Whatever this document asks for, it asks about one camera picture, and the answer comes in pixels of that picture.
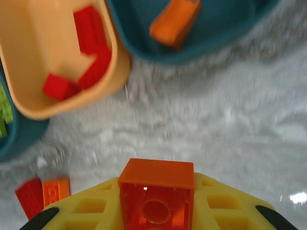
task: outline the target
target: orange lego brick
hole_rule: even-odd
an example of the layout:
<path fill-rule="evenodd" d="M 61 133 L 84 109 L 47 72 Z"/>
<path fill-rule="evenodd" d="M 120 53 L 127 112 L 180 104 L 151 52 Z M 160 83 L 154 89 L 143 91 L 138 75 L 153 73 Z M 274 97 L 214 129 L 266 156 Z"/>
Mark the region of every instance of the orange lego brick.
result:
<path fill-rule="evenodd" d="M 193 163 L 130 159 L 118 185 L 125 229 L 191 229 Z"/>
<path fill-rule="evenodd" d="M 150 26 L 159 43 L 180 49 L 201 10 L 201 0 L 171 0 Z"/>
<path fill-rule="evenodd" d="M 43 181 L 44 207 L 70 195 L 68 178 Z"/>

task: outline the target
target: yellow plastic base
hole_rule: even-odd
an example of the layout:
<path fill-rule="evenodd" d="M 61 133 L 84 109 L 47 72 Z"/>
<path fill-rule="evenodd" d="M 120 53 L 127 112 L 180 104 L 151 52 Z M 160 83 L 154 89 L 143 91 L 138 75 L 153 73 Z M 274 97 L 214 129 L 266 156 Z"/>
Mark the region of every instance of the yellow plastic base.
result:
<path fill-rule="evenodd" d="M 200 173 L 195 183 L 192 230 L 275 230 L 255 208 L 274 210 L 265 201 Z M 43 230 L 124 230 L 117 178 L 50 207 L 60 211 Z"/>

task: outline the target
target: beige plastic bin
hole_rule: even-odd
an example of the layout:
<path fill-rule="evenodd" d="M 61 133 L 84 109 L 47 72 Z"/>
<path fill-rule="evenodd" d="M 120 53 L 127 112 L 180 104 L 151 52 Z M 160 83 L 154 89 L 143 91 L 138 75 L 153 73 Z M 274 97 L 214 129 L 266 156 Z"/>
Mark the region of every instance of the beige plastic bin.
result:
<path fill-rule="evenodd" d="M 112 59 L 106 75 L 92 88 L 56 102 L 43 93 L 50 72 L 77 81 L 95 56 L 80 53 L 73 12 L 94 5 L 102 15 Z M 104 0 L 0 0 L 0 57 L 17 109 L 45 119 L 120 90 L 130 58 L 120 42 Z"/>

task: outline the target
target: red lego brick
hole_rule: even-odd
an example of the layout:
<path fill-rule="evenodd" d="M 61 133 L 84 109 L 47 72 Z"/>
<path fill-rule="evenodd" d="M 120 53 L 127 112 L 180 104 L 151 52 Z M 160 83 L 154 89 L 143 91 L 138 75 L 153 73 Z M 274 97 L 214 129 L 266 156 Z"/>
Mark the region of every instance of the red lego brick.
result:
<path fill-rule="evenodd" d="M 48 75 L 43 88 L 45 94 L 57 101 L 64 101 L 80 93 L 81 90 L 81 87 L 76 82 L 52 73 Z"/>
<path fill-rule="evenodd" d="M 44 209 L 43 187 L 38 178 L 25 182 L 15 193 L 28 219 Z"/>
<path fill-rule="evenodd" d="M 118 185 L 126 230 L 191 229 L 193 163 L 130 159 Z"/>
<path fill-rule="evenodd" d="M 106 36 L 102 18 L 98 10 L 90 5 L 73 14 L 80 51 L 87 55 L 97 53 L 101 46 L 106 46 Z"/>
<path fill-rule="evenodd" d="M 96 60 L 78 80 L 82 89 L 87 90 L 101 80 L 109 67 L 111 58 L 112 52 L 107 46 L 99 48 Z"/>

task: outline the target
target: green lego brick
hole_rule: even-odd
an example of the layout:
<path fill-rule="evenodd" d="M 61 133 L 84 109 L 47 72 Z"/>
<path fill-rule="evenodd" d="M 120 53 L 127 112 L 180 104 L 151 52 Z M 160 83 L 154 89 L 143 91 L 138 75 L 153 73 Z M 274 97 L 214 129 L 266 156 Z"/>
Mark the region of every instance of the green lego brick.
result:
<path fill-rule="evenodd" d="M 4 138 L 7 135 L 4 119 L 0 117 L 0 138 Z"/>
<path fill-rule="evenodd" d="M 7 101 L 7 97 L 4 91 L 4 88 L 2 86 L 2 84 L 0 84 L 0 104 L 4 103 L 5 101 Z"/>
<path fill-rule="evenodd" d="M 13 121 L 13 111 L 9 101 L 4 102 L 1 105 L 3 118 L 6 123 L 11 123 Z"/>

